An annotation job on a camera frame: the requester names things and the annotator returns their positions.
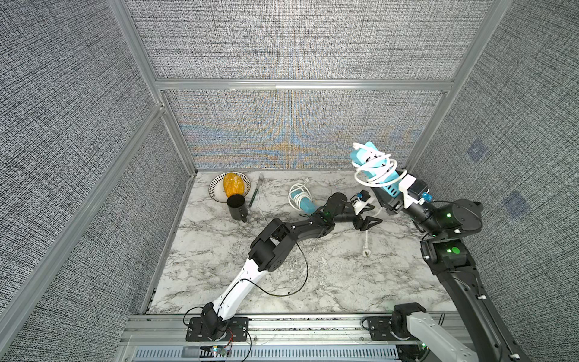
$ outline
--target black mounting plate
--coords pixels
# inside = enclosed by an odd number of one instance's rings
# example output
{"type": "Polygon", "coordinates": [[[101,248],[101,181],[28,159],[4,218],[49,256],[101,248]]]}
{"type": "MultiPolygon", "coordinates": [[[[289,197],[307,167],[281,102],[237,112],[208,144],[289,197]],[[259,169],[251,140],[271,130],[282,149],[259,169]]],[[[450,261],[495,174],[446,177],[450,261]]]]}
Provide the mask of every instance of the black mounting plate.
{"type": "MultiPolygon", "coordinates": [[[[370,337],[373,341],[399,341],[399,339],[390,332],[390,317],[369,317],[366,318],[366,321],[370,329],[370,337]]],[[[408,340],[418,341],[418,339],[413,336],[408,340]]]]}
{"type": "MultiPolygon", "coordinates": [[[[231,332],[233,332],[234,342],[245,342],[247,339],[247,329],[249,318],[234,317],[231,318],[229,328],[223,332],[223,337],[218,342],[227,343],[231,339],[231,332]]],[[[206,328],[203,328],[203,322],[200,317],[193,317],[189,320],[189,328],[187,328],[187,335],[185,336],[187,342],[217,342],[209,338],[209,333],[206,328]]]]}

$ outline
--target vent grille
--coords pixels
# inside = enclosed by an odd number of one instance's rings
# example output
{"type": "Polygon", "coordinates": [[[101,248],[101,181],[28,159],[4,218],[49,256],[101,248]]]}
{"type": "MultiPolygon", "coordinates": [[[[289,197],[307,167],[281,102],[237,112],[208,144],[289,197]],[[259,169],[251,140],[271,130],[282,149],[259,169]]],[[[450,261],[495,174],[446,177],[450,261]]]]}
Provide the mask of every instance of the vent grille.
{"type": "MultiPolygon", "coordinates": [[[[192,346],[147,346],[139,347],[135,362],[146,361],[223,361],[212,354],[192,346]]],[[[227,361],[241,361],[249,346],[233,346],[227,361]]],[[[398,360],[394,345],[371,346],[254,346],[247,361],[393,361],[398,360]]]]}

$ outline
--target black mug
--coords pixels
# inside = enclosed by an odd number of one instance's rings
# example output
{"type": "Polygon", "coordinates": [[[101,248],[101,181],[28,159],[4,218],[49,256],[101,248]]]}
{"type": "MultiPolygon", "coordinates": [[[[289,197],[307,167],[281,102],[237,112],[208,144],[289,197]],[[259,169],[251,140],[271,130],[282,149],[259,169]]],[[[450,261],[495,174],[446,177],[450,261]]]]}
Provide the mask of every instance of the black mug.
{"type": "Polygon", "coordinates": [[[247,205],[242,195],[235,194],[227,198],[227,207],[234,220],[247,222],[247,205]]]}

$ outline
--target marble table surface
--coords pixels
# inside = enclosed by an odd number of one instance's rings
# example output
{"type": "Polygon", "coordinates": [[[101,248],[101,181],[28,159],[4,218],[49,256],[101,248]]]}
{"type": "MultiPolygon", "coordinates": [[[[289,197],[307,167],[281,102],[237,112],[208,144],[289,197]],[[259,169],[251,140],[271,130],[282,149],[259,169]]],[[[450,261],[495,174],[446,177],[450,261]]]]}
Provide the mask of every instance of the marble table surface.
{"type": "MultiPolygon", "coordinates": [[[[348,198],[364,186],[352,171],[266,171],[247,223],[235,221],[227,205],[213,201],[208,185],[219,172],[200,172],[160,278],[149,314],[184,313],[218,297],[237,275],[250,244],[272,218],[303,218],[287,200],[290,186],[308,177],[313,201],[321,206],[334,192],[348,198]]],[[[252,186],[259,172],[247,172],[252,186]]],[[[251,198],[253,189],[247,195],[251,198]]],[[[284,312],[386,312],[395,304],[418,302],[431,311],[456,311],[450,297],[420,254],[421,234],[410,219],[390,216],[368,232],[371,255],[362,255],[365,233],[351,223],[336,224],[320,239],[300,243],[309,264],[304,288],[285,298],[253,288],[239,313],[284,312]]],[[[297,247],[285,263],[265,276],[259,285],[275,294],[298,289],[306,266],[297,247]]]]}

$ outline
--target gray fabric wall panel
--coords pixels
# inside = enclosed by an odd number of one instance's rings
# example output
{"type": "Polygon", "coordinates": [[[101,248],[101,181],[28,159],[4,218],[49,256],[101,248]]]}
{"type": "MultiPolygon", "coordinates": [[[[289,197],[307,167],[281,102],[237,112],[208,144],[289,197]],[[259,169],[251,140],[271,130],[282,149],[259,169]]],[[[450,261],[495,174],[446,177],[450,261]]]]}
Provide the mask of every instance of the gray fabric wall panel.
{"type": "Polygon", "coordinates": [[[138,312],[189,178],[158,121],[6,352],[110,361],[138,312]]]}
{"type": "Polygon", "coordinates": [[[127,0],[159,78],[450,79],[491,0],[127,0]]]}
{"type": "Polygon", "coordinates": [[[152,100],[105,0],[0,7],[1,313],[152,100]]]}
{"type": "Polygon", "coordinates": [[[439,199],[480,200],[465,239],[534,361],[577,360],[579,3],[516,0],[417,173],[439,199]]]}
{"type": "Polygon", "coordinates": [[[352,142],[370,140],[404,164],[440,98],[366,90],[166,94],[200,169],[351,167],[352,142]]]}

